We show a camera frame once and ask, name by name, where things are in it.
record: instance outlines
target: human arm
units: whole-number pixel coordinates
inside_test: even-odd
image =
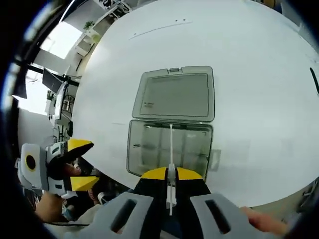
[[[262,232],[273,233],[278,236],[284,236],[288,232],[287,224],[247,207],[241,210],[247,215],[249,223]]]
[[[70,176],[77,176],[80,175],[81,170],[67,164],[65,167],[65,173]],[[60,222],[63,200],[64,199],[57,195],[44,192],[36,207],[35,213],[46,223]]]

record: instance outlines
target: white tabletop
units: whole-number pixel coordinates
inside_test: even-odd
[[[129,122],[143,72],[211,66],[221,150],[207,185],[238,206],[284,198],[319,176],[318,55],[279,13],[252,1],[161,0],[116,21],[92,54],[73,109],[84,155],[134,188],[126,171]]]

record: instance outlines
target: black circle marking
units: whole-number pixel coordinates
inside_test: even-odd
[[[28,155],[25,159],[26,161],[26,165],[28,166],[28,168],[30,170],[34,170],[35,169],[35,160],[31,155]]]

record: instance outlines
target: computer screen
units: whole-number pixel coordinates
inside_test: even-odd
[[[43,69],[42,83],[54,93],[58,93],[62,85],[62,81],[45,68]]]

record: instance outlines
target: window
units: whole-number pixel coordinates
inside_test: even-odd
[[[42,84],[42,74],[28,70],[25,76],[25,87],[27,99],[16,97],[19,100],[19,107],[32,113],[46,115],[46,96],[49,88]]]
[[[59,23],[45,39],[40,48],[65,59],[82,32],[66,22]]]

